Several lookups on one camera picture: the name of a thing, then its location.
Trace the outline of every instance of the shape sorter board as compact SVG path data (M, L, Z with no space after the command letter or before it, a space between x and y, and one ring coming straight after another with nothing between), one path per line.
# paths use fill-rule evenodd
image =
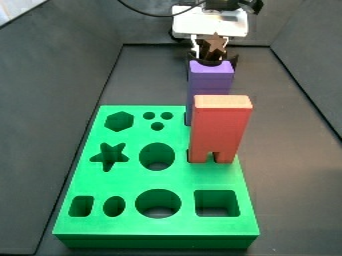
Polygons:
M187 162L183 106L102 106L54 234L72 248L247 248L259 235L238 156Z

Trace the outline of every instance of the red arch block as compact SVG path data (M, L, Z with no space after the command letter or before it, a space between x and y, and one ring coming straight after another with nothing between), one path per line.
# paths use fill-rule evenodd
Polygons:
M195 95L188 161L204 163L209 152L218 163L231 163L250 119L245 95Z

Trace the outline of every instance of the star-shaped hole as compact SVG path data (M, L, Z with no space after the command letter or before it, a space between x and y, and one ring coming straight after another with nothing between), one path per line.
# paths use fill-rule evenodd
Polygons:
M91 162L103 163L103 171L108 172L115 163L127 162L128 157L122 153L126 147L126 143L120 143L116 146L111 147L107 143L102 143L100 150L102 153L91 157Z

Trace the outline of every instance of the purple block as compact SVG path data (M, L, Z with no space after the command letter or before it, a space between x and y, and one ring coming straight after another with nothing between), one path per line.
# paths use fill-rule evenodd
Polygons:
M229 94L233 80L234 68L229 61L215 67L190 61L186 125L191 125L194 96Z

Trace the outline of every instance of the cable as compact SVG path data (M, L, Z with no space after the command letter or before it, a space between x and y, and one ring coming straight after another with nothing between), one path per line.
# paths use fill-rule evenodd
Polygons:
M124 5L128 9L131 9L132 11L135 11L135 12L138 12L138 13L146 15L146 16L156 17L156 18L170 18L170 17L175 17L176 15L179 15L179 14L182 14L182 13L188 12L188 11L192 10L195 7L198 7L199 5L202 5L202 4L206 2L206 0L204 0L204 1L200 1L199 3L196 3L194 6L191 6L191 7L190 7L188 9L186 9L184 11L178 12L178 13L171 14L171 15L159 15L159 14L147 13L147 12L143 12L143 11L135 9L132 6L130 6L130 5L128 5L127 3L124 3L122 0L118 0L118 2L119 2L122 5Z

